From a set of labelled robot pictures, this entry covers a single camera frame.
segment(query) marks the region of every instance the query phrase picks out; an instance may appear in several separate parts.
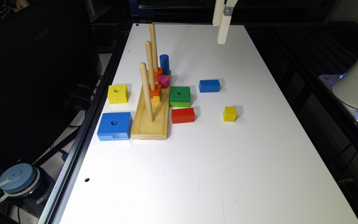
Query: yellow square block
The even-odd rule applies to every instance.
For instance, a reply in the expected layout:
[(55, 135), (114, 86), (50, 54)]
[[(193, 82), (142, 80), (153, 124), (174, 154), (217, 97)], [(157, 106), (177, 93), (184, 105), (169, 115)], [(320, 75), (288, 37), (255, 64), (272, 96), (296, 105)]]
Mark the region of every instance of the yellow square block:
[(235, 106), (227, 106), (224, 108), (223, 120), (234, 122), (237, 116), (237, 108)]
[(111, 85), (107, 93), (110, 104), (128, 103), (127, 85)]
[(161, 102), (161, 98), (159, 96), (153, 96), (153, 98), (151, 98), (152, 102)]

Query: blue rectangular block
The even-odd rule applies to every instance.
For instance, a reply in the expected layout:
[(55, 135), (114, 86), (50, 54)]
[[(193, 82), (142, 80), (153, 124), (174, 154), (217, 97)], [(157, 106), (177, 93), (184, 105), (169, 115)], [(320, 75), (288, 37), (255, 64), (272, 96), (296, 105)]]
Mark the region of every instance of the blue rectangular block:
[(221, 88), (221, 84), (219, 80), (200, 80), (198, 88), (200, 89), (200, 93), (218, 92)]
[(130, 112), (104, 113), (98, 129), (99, 140), (129, 140), (131, 137), (131, 121), (132, 117)]

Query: green block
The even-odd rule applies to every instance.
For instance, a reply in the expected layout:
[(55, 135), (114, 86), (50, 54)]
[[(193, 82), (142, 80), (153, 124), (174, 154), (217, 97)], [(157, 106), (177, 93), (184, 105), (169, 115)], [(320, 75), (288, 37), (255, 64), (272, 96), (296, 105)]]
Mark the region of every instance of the green block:
[(190, 107), (190, 102), (169, 102), (171, 107)]
[(188, 86), (171, 86), (169, 102), (187, 102), (190, 103), (190, 87)]

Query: blue bottle lid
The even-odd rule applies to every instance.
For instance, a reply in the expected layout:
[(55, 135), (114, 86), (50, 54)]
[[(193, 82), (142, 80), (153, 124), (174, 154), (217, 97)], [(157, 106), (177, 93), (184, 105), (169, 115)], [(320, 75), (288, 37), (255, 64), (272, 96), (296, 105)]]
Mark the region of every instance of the blue bottle lid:
[(20, 192), (33, 182), (36, 175), (36, 170), (29, 164), (14, 165), (0, 177), (0, 183), (6, 179), (10, 180), (9, 183), (1, 186), (1, 189), (8, 194)]

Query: red rectangular block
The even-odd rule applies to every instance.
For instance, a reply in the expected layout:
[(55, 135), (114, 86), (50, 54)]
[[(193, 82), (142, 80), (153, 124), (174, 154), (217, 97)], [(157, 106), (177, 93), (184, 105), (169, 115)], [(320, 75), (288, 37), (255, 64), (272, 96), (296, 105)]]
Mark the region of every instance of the red rectangular block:
[(172, 123), (187, 123), (194, 122), (195, 114), (193, 108), (175, 109), (172, 110)]

